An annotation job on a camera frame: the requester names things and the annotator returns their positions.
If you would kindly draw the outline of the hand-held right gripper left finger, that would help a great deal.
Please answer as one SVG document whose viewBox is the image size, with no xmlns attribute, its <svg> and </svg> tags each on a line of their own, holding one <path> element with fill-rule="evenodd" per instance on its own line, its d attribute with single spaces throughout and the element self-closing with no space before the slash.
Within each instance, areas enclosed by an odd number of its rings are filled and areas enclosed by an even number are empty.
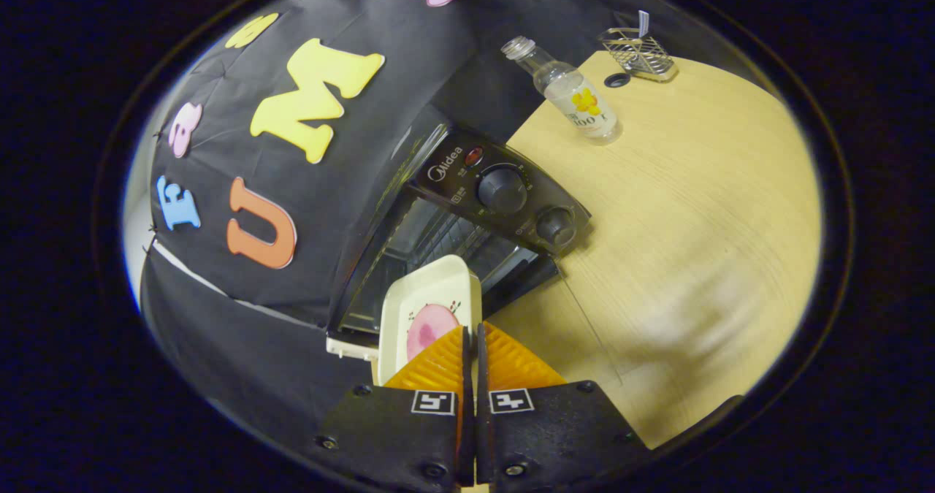
<svg viewBox="0 0 935 493">
<path fill-rule="evenodd" d="M 459 492 L 475 483 L 471 339 L 459 326 L 384 384 L 358 384 L 325 416 L 315 460 L 386 492 Z"/>
</svg>

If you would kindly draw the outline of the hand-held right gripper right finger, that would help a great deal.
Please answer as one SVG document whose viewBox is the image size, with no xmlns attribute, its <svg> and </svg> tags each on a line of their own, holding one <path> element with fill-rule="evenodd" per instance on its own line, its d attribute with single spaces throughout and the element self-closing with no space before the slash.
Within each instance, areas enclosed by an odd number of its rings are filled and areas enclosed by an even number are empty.
<svg viewBox="0 0 935 493">
<path fill-rule="evenodd" d="M 591 489 L 651 451 L 592 380 L 568 382 L 493 324 L 478 327 L 476 480 L 491 489 Z"/>
</svg>

